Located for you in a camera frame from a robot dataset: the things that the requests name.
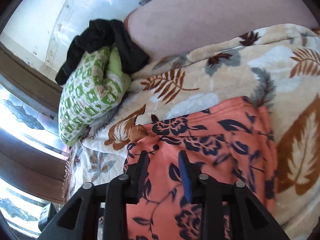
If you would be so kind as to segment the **orange floral garment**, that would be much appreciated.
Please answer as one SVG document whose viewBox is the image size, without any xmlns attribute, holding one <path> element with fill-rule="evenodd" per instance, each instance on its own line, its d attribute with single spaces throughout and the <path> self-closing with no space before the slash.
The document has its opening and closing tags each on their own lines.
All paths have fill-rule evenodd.
<svg viewBox="0 0 320 240">
<path fill-rule="evenodd" d="M 127 146 L 125 168 L 147 152 L 149 164 L 138 204 L 127 206 L 130 239 L 198 239 L 201 206 L 189 204 L 178 155 L 217 181 L 243 181 L 268 211 L 276 194 L 277 152 L 266 107 L 246 97 L 145 125 L 146 137 Z"/>
</svg>

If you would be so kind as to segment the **window with frosted glass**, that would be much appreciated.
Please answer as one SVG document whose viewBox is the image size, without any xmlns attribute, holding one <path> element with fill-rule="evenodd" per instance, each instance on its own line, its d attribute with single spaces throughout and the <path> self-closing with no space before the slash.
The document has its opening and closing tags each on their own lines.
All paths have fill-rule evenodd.
<svg viewBox="0 0 320 240">
<path fill-rule="evenodd" d="M 1 87 L 1 213 L 18 238 L 36 239 L 43 207 L 61 207 L 68 154 L 55 117 Z"/>
</svg>

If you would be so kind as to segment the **green white patterned pillow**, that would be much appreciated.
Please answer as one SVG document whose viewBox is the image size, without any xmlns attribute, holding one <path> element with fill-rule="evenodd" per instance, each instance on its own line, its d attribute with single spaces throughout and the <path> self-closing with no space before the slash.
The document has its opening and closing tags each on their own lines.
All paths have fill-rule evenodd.
<svg viewBox="0 0 320 240">
<path fill-rule="evenodd" d="M 84 53 L 62 90 L 58 115 L 61 141 L 73 146 L 88 125 L 120 104 L 130 84 L 116 46 Z"/>
</svg>

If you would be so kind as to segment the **cream leaf pattern blanket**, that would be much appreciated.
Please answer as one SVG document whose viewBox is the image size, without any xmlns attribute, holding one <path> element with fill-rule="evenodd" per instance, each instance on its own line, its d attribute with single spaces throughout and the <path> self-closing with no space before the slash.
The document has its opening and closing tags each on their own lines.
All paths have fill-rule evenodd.
<svg viewBox="0 0 320 240">
<path fill-rule="evenodd" d="M 269 112 L 277 152 L 275 207 L 290 239 L 319 230 L 319 30 L 279 24 L 166 57 L 132 77 L 116 111 L 73 147 L 63 198 L 83 183 L 104 184 L 127 168 L 127 146 L 145 125 L 246 97 Z"/>
</svg>

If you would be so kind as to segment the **black cloth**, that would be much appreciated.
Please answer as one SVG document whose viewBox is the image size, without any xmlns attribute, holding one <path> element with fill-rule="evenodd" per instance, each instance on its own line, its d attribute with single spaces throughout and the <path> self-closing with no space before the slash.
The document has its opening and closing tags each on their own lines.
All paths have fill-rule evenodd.
<svg viewBox="0 0 320 240">
<path fill-rule="evenodd" d="M 89 27 L 76 36 L 67 51 L 65 63 L 59 69 L 55 81 L 64 85 L 74 72 L 85 52 L 93 53 L 103 47 L 115 45 L 118 48 L 122 71 L 133 74 L 147 65 L 149 55 L 132 41 L 119 20 L 92 20 Z"/>
</svg>

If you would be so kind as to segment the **pink bolster cushion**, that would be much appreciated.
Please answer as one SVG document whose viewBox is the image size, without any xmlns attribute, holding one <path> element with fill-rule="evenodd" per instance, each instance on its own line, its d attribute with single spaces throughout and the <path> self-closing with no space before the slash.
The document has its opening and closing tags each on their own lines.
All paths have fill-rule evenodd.
<svg viewBox="0 0 320 240">
<path fill-rule="evenodd" d="M 318 26 L 302 0 L 151 0 L 124 22 L 153 60 L 283 23 Z"/>
</svg>

